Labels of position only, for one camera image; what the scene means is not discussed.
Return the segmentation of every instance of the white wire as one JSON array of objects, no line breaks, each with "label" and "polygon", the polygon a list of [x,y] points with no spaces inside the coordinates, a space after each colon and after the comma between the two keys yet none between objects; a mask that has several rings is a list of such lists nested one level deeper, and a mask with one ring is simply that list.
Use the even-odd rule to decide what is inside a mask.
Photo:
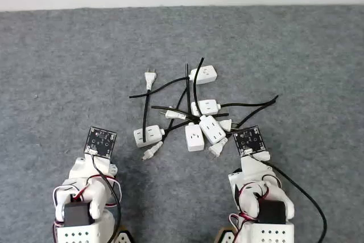
[{"label": "white wire", "polygon": [[76,187],[76,186],[74,186],[74,185],[72,185],[72,184],[65,184],[65,185],[59,185],[59,186],[57,186],[54,190],[53,190],[53,195],[52,195],[52,197],[53,197],[53,204],[54,204],[54,206],[55,206],[55,208],[57,207],[57,205],[56,205],[56,200],[55,200],[55,192],[58,190],[58,189],[60,189],[60,188],[62,188],[62,187],[72,187],[72,188],[74,188],[77,192],[79,191],[78,190],[78,188]]},{"label": "white wire", "polygon": [[235,217],[237,217],[238,219],[238,221],[239,221],[239,216],[238,215],[236,215],[235,213],[231,213],[230,215],[229,215],[229,221],[230,221],[230,223],[232,224],[232,226],[236,229],[236,231],[239,231],[239,228],[236,226],[236,224],[235,223],[233,223],[233,221],[231,220],[231,217],[232,216],[235,216]]}]

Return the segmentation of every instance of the red wire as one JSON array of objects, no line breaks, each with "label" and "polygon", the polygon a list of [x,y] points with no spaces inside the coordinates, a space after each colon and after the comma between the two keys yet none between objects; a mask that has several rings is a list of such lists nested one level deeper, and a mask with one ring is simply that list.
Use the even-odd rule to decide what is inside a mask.
[{"label": "red wire", "polygon": [[86,184],[86,186],[78,192],[78,194],[74,197],[74,199],[76,199],[76,200],[79,199],[79,197],[82,195],[83,192],[85,192],[87,187],[88,187],[88,184]]}]

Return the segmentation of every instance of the white 3d-printed part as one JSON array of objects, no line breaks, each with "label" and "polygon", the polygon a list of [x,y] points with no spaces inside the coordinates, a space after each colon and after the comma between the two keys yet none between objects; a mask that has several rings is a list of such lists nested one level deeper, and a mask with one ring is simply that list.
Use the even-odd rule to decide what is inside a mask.
[{"label": "white 3d-printed part", "polygon": [[294,243],[295,227],[292,223],[254,223],[247,228],[250,229],[250,241],[247,241],[249,243]]},{"label": "white 3d-printed part", "polygon": [[58,243],[106,243],[114,230],[114,217],[104,210],[91,225],[57,228]]}]

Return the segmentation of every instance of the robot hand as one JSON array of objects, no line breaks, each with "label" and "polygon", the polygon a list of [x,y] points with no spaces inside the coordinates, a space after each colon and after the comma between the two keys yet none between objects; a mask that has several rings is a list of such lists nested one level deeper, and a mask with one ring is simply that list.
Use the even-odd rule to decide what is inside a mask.
[{"label": "robot hand", "polygon": [[[117,167],[111,164],[116,133],[91,127],[84,157],[77,158],[61,186],[53,191],[56,220],[55,243],[132,242],[128,231],[120,231],[121,187],[115,179]],[[119,198],[113,184],[119,187]],[[115,204],[107,201],[113,198]],[[105,207],[117,207],[117,220]]]},{"label": "robot hand", "polygon": [[238,206],[240,211],[255,219],[259,215],[259,200],[276,200],[284,202],[287,220],[295,216],[295,207],[286,193],[269,181],[249,182],[239,191]]},{"label": "robot hand", "polygon": [[[229,175],[231,190],[239,210],[238,214],[233,213],[229,216],[235,229],[234,241],[232,241],[234,243],[256,242],[257,237],[262,237],[263,234],[261,233],[265,230],[268,230],[269,233],[274,230],[275,240],[284,239],[285,241],[282,242],[293,242],[293,224],[289,223],[288,220],[295,215],[294,204],[281,189],[282,184],[272,168],[264,164],[263,161],[269,159],[270,155],[267,151],[256,153],[254,156],[243,156],[241,158],[241,171]],[[281,201],[279,204],[279,223],[270,222],[264,218],[267,212],[268,215],[274,212],[274,208],[272,207],[271,210],[269,206],[277,205],[277,203],[270,201],[277,201],[277,203]]]}]

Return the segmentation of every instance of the black wire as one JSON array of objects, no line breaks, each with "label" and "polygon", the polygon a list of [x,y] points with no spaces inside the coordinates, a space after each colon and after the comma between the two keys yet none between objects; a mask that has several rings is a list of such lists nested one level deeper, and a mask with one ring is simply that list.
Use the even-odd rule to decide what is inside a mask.
[{"label": "black wire", "polygon": [[[151,91],[151,92],[149,93],[149,95],[151,95],[151,94],[153,94],[153,93],[156,93],[156,92],[158,92],[158,91],[162,90],[163,88],[166,88],[167,86],[169,86],[169,85],[171,85],[171,84],[174,84],[174,83],[176,83],[176,82],[178,82],[178,81],[183,81],[183,80],[186,80],[186,79],[189,79],[189,77],[181,77],[181,78],[175,79],[175,80],[173,80],[173,81],[170,81],[170,82],[168,82],[168,83],[166,83],[166,84],[162,85],[160,88],[154,89],[153,91]],[[148,95],[148,93],[139,94],[139,95],[131,95],[131,96],[129,96],[129,98],[139,98],[139,97],[144,97],[144,96],[147,96],[147,95]]]},{"label": "black wire", "polygon": [[270,101],[267,101],[267,102],[261,102],[261,103],[258,103],[258,104],[245,104],[245,103],[242,103],[242,102],[231,102],[231,103],[228,103],[228,104],[222,104],[220,105],[221,108],[225,108],[227,106],[262,106],[262,105],[266,105],[266,104],[269,104],[272,100]]},{"label": "black wire", "polygon": [[144,115],[143,115],[143,142],[146,142],[146,127],[147,127],[147,114],[148,114],[148,106],[150,100],[150,89],[147,90],[146,104],[144,106]]},{"label": "black wire", "polygon": [[[254,116],[255,114],[257,114],[259,111],[263,110],[264,108],[267,108],[268,106],[274,104],[276,102],[276,99],[278,98],[278,95],[275,96],[272,100],[270,100],[267,104],[261,106],[260,108],[255,109],[253,112],[251,112],[250,114],[248,114],[240,123],[238,123],[236,125],[235,128],[239,128],[241,127],[247,120],[249,120],[252,116]],[[231,137],[231,134],[235,134],[235,133],[240,133],[242,130],[235,130],[233,132],[229,132],[230,135],[227,136],[227,138]]]},{"label": "black wire", "polygon": [[213,114],[211,116],[217,118],[217,117],[226,117],[228,115],[229,115],[228,113],[218,113],[218,114]]},{"label": "black wire", "polygon": [[197,70],[196,70],[195,79],[193,79],[193,98],[195,99],[196,108],[197,108],[197,111],[200,116],[202,116],[202,112],[201,112],[200,106],[198,105],[198,100],[197,100],[196,81],[197,81],[198,72],[200,71],[200,68],[201,68],[204,60],[205,60],[205,58],[202,57],[200,63],[198,64]]},{"label": "black wire", "polygon": [[[188,68],[188,64],[186,64],[186,77],[188,77],[188,73],[189,73],[189,68]],[[186,79],[186,88],[187,88],[187,109],[188,109],[188,113],[192,113],[191,112],[191,96],[189,94],[189,77],[188,79]]]},{"label": "black wire", "polygon": [[185,122],[179,123],[178,125],[171,126],[171,128],[169,128],[169,129],[167,129],[167,130],[168,130],[168,132],[170,132],[170,131],[175,130],[175,129],[177,129],[177,128],[180,128],[180,127],[182,127],[182,126],[184,126],[184,125],[187,125],[187,124],[189,124],[189,123],[190,123],[190,121],[185,121]]},{"label": "black wire", "polygon": [[166,107],[166,106],[159,106],[159,105],[152,105],[151,108],[152,109],[171,110],[171,111],[174,111],[174,112],[178,112],[178,113],[181,113],[183,115],[186,115],[186,118],[189,118],[189,120],[194,121],[194,122],[197,121],[197,119],[199,119],[198,117],[196,117],[194,115],[191,115],[191,114],[187,113],[186,111],[176,109],[176,108],[169,108],[169,107]]},{"label": "black wire", "polygon": [[278,167],[274,166],[272,163],[269,163],[269,162],[262,162],[263,164],[266,164],[270,167],[272,167],[275,171],[277,171],[278,173],[280,173],[283,177],[285,177],[290,183],[293,184],[293,186],[295,186],[301,193],[303,193],[308,199],[309,201],[312,202],[312,204],[315,206],[315,208],[318,210],[321,218],[322,218],[322,223],[323,223],[323,229],[322,229],[322,232],[321,232],[321,236],[320,236],[320,239],[318,240],[317,243],[322,243],[324,238],[325,238],[325,235],[326,235],[326,232],[327,232],[327,229],[328,229],[328,223],[327,223],[327,220],[326,220],[326,217],[325,217],[325,214],[324,212],[322,211],[322,209],[320,208],[319,204],[315,201],[315,199],[313,199],[312,196],[310,196],[305,190],[303,190],[297,183],[295,183],[293,181],[293,179],[291,179],[288,175],[286,175],[281,169],[279,169]]},{"label": "black wire", "polygon": [[111,186],[110,182],[107,180],[107,178],[105,177],[105,175],[96,167],[95,164],[95,160],[94,160],[94,155],[92,155],[92,163],[93,163],[93,167],[96,169],[96,171],[100,174],[101,178],[104,180],[104,182],[106,183],[106,185],[109,187],[111,194],[113,195],[113,198],[115,199],[117,208],[118,208],[118,218],[117,221],[114,224],[114,232],[111,235],[110,239],[107,241],[107,243],[111,243],[114,240],[114,237],[116,236],[118,229],[120,227],[120,223],[121,223],[121,205],[120,205],[120,201],[118,199],[118,196],[116,195],[114,188]]},{"label": "black wire", "polygon": [[[178,108],[180,106],[180,104],[182,102],[182,99],[183,99],[184,95],[186,94],[186,91],[187,91],[187,88],[183,91],[181,97],[179,98],[178,103],[176,105],[176,108]],[[168,133],[170,131],[170,128],[173,126],[174,121],[175,121],[175,119],[170,120],[168,128],[167,128],[167,130],[165,130],[164,135],[162,137],[162,142],[164,142],[164,140],[166,139],[166,137],[167,137],[167,135],[168,135]]]}]

